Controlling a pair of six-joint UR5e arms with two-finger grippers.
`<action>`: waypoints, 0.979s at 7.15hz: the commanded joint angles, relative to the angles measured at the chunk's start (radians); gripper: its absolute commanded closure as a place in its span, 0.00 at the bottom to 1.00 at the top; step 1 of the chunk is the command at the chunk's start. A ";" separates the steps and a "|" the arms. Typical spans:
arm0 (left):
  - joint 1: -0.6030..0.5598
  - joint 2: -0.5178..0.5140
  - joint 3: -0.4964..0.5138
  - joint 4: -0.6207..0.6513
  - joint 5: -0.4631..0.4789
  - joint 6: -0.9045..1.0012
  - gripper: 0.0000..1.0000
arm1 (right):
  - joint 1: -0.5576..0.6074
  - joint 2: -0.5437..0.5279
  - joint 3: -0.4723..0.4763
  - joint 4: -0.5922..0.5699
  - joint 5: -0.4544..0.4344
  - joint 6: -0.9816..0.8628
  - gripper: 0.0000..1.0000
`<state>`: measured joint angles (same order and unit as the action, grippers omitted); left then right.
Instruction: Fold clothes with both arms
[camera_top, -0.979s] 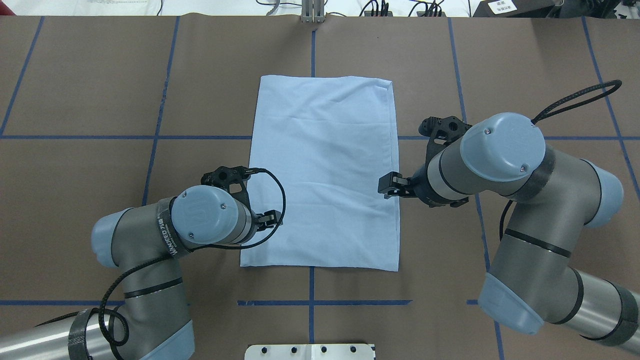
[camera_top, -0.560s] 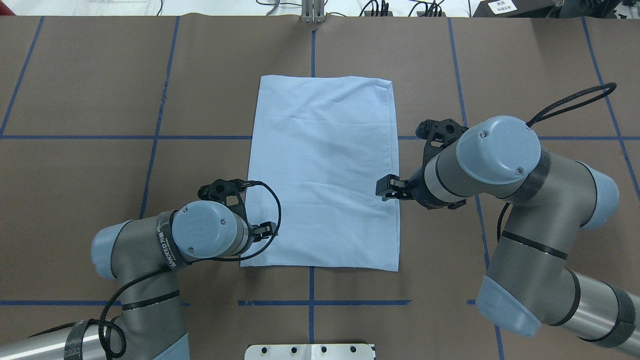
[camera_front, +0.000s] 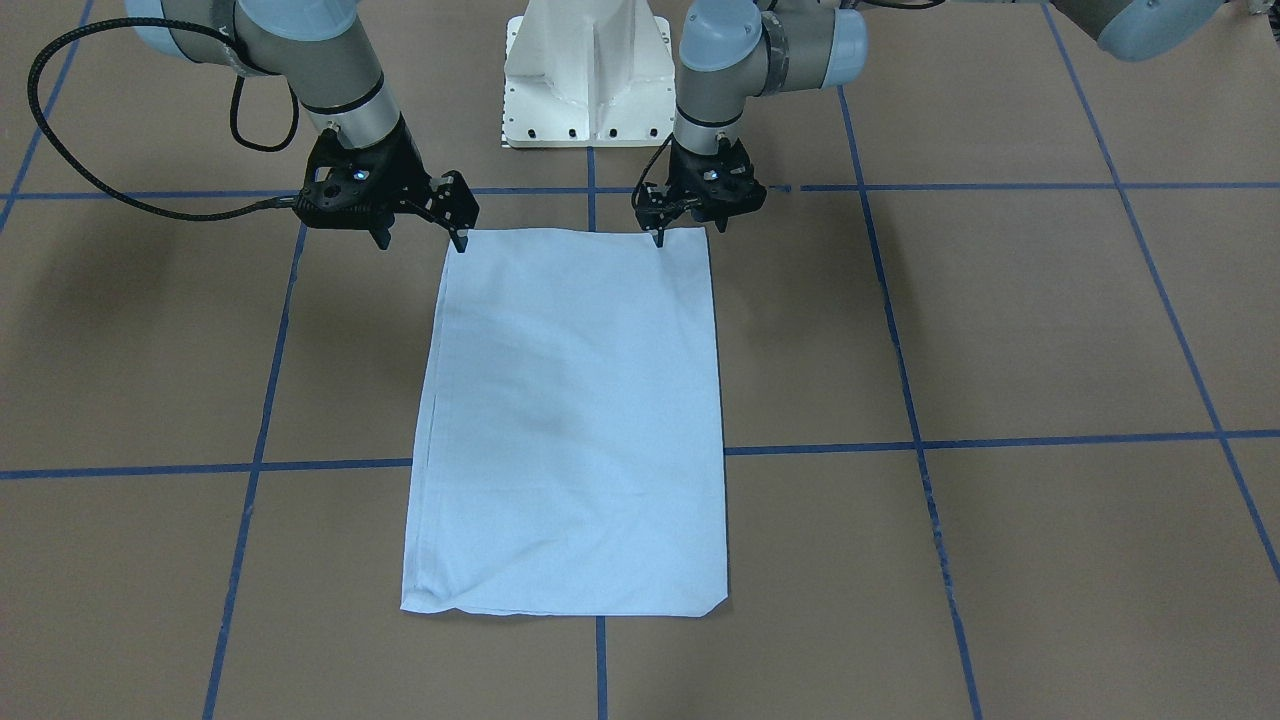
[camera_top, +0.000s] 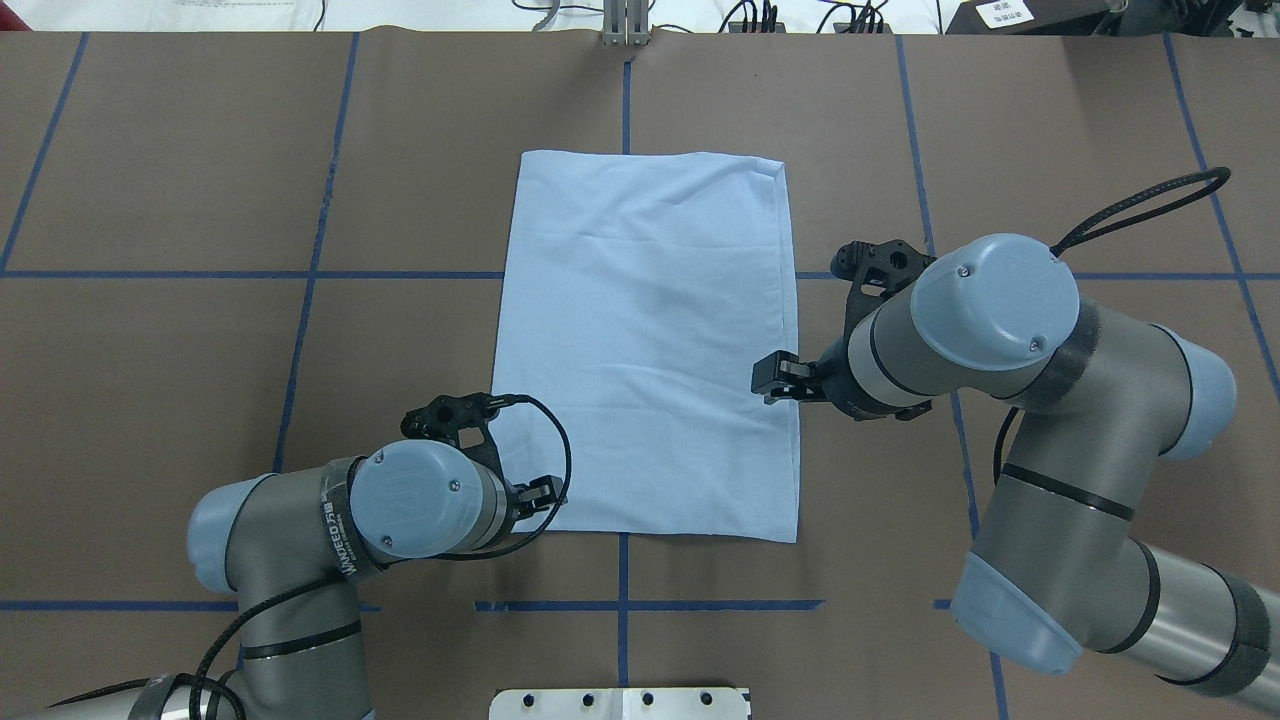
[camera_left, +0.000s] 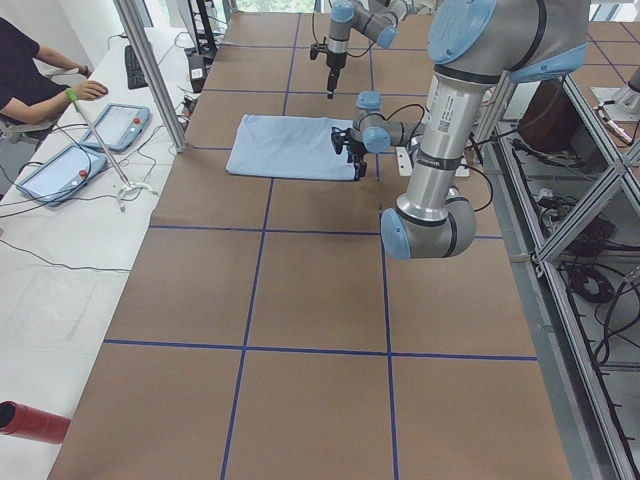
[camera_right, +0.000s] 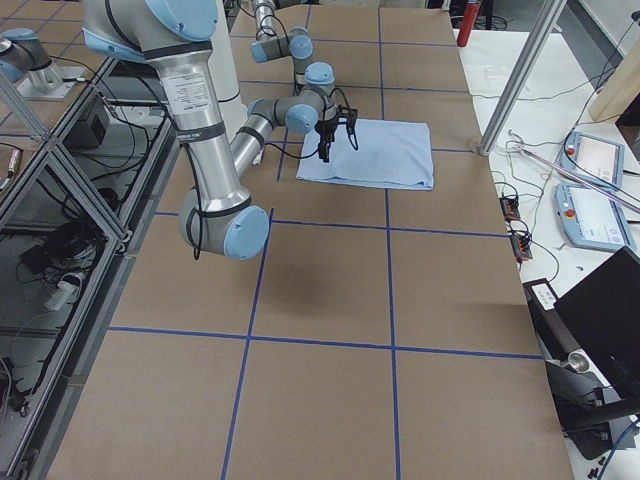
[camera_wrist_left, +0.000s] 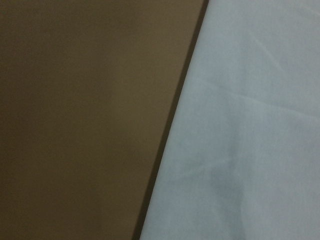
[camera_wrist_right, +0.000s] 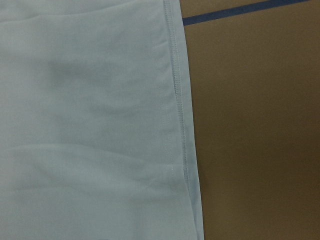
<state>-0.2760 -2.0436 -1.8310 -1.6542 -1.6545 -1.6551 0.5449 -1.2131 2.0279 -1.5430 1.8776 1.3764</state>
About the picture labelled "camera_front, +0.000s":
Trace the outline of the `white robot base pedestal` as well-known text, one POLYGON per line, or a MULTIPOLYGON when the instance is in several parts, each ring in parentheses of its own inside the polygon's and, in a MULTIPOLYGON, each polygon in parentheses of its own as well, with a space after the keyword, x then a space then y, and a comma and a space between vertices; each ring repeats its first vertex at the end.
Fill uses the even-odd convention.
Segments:
POLYGON ((673 129, 672 31, 649 3, 530 1, 504 41, 506 147, 655 147, 673 129))

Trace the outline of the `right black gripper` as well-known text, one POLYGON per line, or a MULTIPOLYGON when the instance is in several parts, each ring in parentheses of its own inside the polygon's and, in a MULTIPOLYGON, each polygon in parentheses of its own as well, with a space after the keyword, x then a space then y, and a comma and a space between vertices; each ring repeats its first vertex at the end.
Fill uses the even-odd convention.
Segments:
POLYGON ((433 177, 403 117, 365 149, 342 145, 338 126, 320 132, 307 161, 293 213, 315 229, 366 231, 387 251, 398 214, 413 214, 451 236, 456 252, 468 246, 480 206, 462 174, 433 177))

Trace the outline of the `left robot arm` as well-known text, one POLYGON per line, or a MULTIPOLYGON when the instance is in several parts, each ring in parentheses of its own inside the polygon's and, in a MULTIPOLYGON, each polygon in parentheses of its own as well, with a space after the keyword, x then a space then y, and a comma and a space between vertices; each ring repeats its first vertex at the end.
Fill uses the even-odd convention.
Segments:
MULTIPOLYGON (((690 215, 719 232, 758 211, 767 190, 740 138, 750 97, 844 86, 860 76, 870 44, 864 6, 923 12, 968 1, 692 1, 675 72, 673 128, 631 193, 641 231, 663 249, 667 228, 690 215), (664 183, 646 181, 662 151, 664 183)), ((1047 5, 1110 56, 1146 61, 1185 42, 1224 1, 1028 1, 1047 5)))

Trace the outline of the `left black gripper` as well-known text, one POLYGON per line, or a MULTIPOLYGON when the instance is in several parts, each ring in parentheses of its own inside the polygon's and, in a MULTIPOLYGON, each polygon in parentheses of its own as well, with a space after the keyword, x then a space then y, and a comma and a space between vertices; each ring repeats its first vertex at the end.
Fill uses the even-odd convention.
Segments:
POLYGON ((722 138, 716 152, 700 155, 666 138, 634 187, 632 210, 640 229, 652 233, 655 247, 663 249, 666 228, 685 213, 695 222, 714 223, 723 234, 730 218, 758 211, 765 197, 767 188, 756 181, 741 140, 722 138), (669 152, 667 182, 650 183, 646 176, 663 151, 669 152))

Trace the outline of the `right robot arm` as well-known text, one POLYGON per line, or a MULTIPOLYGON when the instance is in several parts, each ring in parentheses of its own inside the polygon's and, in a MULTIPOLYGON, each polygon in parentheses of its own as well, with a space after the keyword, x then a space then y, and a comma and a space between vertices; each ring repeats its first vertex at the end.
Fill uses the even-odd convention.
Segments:
POLYGON ((399 214, 443 227, 458 252, 479 205, 456 170, 430 176, 355 1, 128 1, 152 49, 241 77, 280 76, 317 129, 298 193, 302 223, 366 231, 379 249, 399 214))

